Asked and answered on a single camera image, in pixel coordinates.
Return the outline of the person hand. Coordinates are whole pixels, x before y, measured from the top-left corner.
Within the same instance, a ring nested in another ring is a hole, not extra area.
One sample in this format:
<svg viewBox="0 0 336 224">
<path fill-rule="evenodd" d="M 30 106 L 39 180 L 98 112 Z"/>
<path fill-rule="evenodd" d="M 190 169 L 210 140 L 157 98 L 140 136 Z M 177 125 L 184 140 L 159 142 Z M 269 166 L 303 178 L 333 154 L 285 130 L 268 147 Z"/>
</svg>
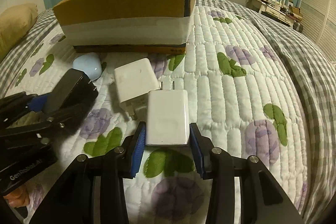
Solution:
<svg viewBox="0 0 336 224">
<path fill-rule="evenodd" d="M 4 199 L 11 207 L 23 207 L 30 203 L 29 194 L 25 185 L 21 185 L 11 193 L 5 195 Z"/>
</svg>

